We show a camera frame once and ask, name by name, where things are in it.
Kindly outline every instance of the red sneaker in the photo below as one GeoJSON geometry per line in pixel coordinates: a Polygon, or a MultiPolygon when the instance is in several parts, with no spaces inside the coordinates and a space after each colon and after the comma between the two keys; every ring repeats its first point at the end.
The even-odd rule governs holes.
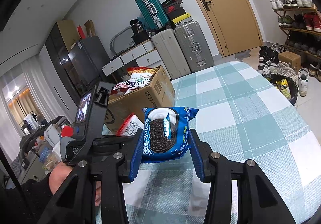
{"type": "Polygon", "coordinates": [[[308,14],[304,14],[303,17],[304,17],[305,25],[307,26],[307,30],[313,31],[312,15],[308,13],[308,14]]]}
{"type": "Polygon", "coordinates": [[[314,31],[321,33],[321,19],[317,13],[311,13],[314,31]]]}

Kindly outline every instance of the oreo cookie package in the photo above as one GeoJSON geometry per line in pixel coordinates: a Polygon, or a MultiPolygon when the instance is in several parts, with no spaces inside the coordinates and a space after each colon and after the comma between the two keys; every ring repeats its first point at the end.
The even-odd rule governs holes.
{"type": "Polygon", "coordinates": [[[187,145],[188,124],[198,109],[188,107],[144,108],[145,129],[142,163],[182,157],[187,145]]]}

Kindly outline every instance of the white curtain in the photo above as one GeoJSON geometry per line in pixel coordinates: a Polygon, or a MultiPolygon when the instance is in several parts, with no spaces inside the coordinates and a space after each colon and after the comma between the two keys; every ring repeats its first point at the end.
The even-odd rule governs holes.
{"type": "Polygon", "coordinates": [[[13,118],[5,97],[0,89],[0,145],[6,155],[7,160],[11,163],[18,155],[20,148],[19,143],[23,133],[13,118]]]}
{"type": "Polygon", "coordinates": [[[72,122],[73,119],[69,118],[64,105],[55,98],[43,75],[39,63],[39,55],[35,55],[22,62],[21,68],[33,99],[46,120],[51,121],[60,115],[64,115],[72,122]]]}

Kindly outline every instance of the door frame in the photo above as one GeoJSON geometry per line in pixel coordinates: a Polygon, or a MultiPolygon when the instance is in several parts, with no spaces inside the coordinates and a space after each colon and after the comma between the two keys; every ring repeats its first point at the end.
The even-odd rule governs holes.
{"type": "MultiPolygon", "coordinates": [[[[207,24],[208,24],[208,26],[209,26],[209,28],[210,28],[210,30],[211,30],[211,32],[212,32],[212,35],[213,35],[213,37],[214,37],[214,40],[215,40],[215,43],[216,43],[217,48],[218,48],[218,50],[219,50],[219,53],[222,55],[222,57],[228,56],[229,53],[225,50],[225,46],[222,47],[222,45],[220,44],[219,38],[218,38],[218,35],[217,35],[216,31],[215,31],[215,28],[214,28],[214,25],[213,25],[213,23],[212,23],[212,20],[211,20],[210,17],[208,16],[207,11],[205,10],[202,1],[201,1],[201,0],[196,0],[196,2],[198,3],[198,6],[200,7],[200,9],[201,9],[201,11],[202,11],[202,13],[203,13],[203,15],[204,15],[204,17],[205,17],[205,19],[206,19],[206,22],[207,22],[207,24]]],[[[252,13],[252,16],[253,16],[253,19],[254,19],[254,21],[255,21],[256,29],[257,29],[257,31],[258,31],[258,35],[259,35],[261,44],[263,45],[262,35],[261,35],[260,27],[259,27],[259,25],[258,25],[258,23],[257,23],[256,16],[255,16],[255,14],[254,14],[254,11],[253,11],[253,9],[252,9],[252,6],[251,6],[251,4],[250,4],[250,1],[249,1],[249,0],[246,0],[246,2],[248,3],[248,7],[249,7],[249,9],[250,9],[250,11],[251,11],[251,13],[252,13]]],[[[213,22],[216,22],[215,25],[216,25],[216,26],[219,26],[216,20],[213,20],[213,22]]]]}

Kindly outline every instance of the plaid bed sheet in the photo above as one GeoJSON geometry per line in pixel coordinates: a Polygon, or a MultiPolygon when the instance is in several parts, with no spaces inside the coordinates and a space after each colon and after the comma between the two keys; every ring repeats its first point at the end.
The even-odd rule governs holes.
{"type": "MultiPolygon", "coordinates": [[[[321,204],[321,148],[290,102],[253,68],[228,62],[172,81],[175,106],[199,109],[190,128],[229,160],[254,159],[297,223],[321,204]]],[[[210,183],[196,177],[190,153],[141,164],[123,184],[129,223],[203,223],[210,183]]],[[[232,181],[231,223],[237,223],[237,183],[232,181]]],[[[96,223],[101,224],[98,212],[96,223]]]]}

